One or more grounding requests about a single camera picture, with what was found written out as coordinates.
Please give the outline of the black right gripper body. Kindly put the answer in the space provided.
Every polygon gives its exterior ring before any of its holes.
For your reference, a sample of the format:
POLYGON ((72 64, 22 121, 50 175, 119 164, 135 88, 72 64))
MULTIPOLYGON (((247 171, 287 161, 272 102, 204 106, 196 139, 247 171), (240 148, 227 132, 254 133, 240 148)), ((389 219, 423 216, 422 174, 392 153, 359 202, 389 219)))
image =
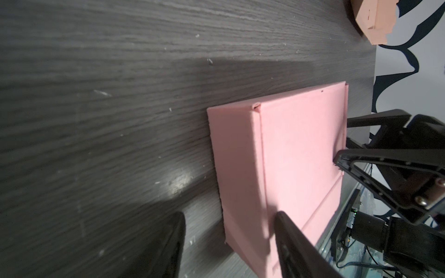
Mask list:
POLYGON ((357 212, 350 237, 383 254, 396 276, 445 271, 445 126, 430 116, 380 112, 351 118, 378 126, 371 142, 349 142, 349 174, 387 205, 387 220, 357 212))

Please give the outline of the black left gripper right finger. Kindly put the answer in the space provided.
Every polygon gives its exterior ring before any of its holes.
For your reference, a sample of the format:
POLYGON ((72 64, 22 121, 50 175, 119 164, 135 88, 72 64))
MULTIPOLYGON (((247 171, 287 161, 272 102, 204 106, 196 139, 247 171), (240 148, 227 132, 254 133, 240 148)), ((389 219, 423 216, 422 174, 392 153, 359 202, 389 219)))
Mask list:
POLYGON ((340 278, 285 212, 274 219, 275 240, 284 278, 340 278))

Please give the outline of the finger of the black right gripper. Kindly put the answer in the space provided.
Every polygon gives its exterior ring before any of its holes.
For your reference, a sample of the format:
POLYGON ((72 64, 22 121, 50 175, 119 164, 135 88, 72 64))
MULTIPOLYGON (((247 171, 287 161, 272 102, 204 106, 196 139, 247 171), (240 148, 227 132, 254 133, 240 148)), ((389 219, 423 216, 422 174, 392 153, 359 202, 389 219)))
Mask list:
POLYGON ((380 128, 368 144, 360 145, 347 137, 346 147, 348 149, 391 149, 399 142, 401 131, 410 118, 409 113, 399 109, 348 118, 347 128, 366 126, 380 126, 380 128))
POLYGON ((408 223, 444 225, 444 150, 345 149, 334 163, 408 223))

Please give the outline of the pink cardboard box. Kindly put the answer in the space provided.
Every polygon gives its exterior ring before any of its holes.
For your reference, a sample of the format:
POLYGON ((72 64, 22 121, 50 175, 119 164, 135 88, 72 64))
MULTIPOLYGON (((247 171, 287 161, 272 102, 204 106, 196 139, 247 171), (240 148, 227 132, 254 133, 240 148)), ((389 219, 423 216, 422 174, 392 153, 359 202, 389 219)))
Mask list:
POLYGON ((335 214, 347 106, 338 82, 207 109, 226 242, 258 277, 281 276, 277 212, 312 244, 335 214))

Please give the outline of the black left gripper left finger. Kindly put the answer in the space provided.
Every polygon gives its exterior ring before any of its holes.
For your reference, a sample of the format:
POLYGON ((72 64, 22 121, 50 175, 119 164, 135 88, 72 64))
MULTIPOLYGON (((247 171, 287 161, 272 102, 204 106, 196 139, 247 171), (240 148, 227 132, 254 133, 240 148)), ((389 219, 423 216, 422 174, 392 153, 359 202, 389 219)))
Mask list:
POLYGON ((177 278, 186 232, 185 215, 176 212, 160 234, 125 270, 121 278, 177 278))

